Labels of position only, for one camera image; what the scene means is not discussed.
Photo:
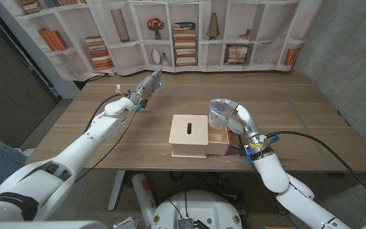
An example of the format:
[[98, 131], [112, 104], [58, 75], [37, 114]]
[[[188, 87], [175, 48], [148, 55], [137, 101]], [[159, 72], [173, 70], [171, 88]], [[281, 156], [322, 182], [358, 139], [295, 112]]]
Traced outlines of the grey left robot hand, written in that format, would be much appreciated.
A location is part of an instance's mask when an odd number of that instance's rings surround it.
[[162, 85], [161, 72], [162, 68], [154, 71], [150, 76], [143, 79], [130, 94], [129, 99], [132, 101], [135, 110], [145, 108], [153, 93]]

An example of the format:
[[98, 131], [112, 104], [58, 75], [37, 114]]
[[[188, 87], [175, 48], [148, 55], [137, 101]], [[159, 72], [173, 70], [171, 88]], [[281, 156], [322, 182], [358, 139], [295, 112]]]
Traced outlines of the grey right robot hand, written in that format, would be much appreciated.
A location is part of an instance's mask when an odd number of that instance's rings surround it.
[[240, 143], [238, 151], [249, 161], [259, 160], [273, 154], [270, 145], [264, 142], [266, 136], [260, 133], [256, 121], [241, 104], [229, 99], [212, 99], [208, 124], [214, 129], [227, 127], [232, 133], [245, 136], [247, 142]]

